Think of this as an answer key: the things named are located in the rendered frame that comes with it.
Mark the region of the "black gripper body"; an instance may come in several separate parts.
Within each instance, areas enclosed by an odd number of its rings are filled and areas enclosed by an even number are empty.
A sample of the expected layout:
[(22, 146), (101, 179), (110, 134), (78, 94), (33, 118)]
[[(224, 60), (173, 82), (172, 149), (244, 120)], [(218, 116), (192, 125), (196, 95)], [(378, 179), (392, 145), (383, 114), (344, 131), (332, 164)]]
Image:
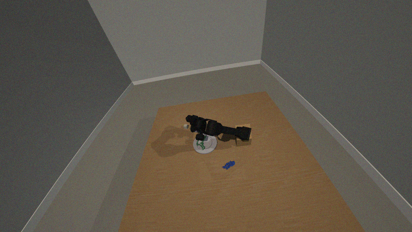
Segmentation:
[[(205, 125), (206, 125), (206, 121), (203, 122), (202, 128), (205, 129)], [(196, 135), (196, 140), (204, 140), (204, 134), (200, 131), (200, 129), (198, 129), (198, 131), (200, 132), (200, 134)]]

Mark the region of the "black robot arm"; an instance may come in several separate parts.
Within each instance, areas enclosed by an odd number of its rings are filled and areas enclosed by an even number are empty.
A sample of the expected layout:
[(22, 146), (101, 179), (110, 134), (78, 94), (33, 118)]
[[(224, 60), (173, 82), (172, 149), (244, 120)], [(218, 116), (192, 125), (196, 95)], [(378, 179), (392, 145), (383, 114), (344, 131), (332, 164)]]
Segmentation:
[[(251, 128), (248, 127), (225, 127), (221, 123), (217, 123), (215, 120), (204, 119), (202, 117), (198, 117), (196, 115), (187, 115), (186, 119), (187, 122), (191, 125), (191, 132), (200, 131), (203, 134), (209, 136), (218, 136), (219, 134), (231, 134), (235, 135), (236, 137), (240, 138), (241, 140), (249, 140)], [(209, 120), (209, 121), (208, 121)], [(208, 121), (206, 131), (202, 128), (203, 122)]]

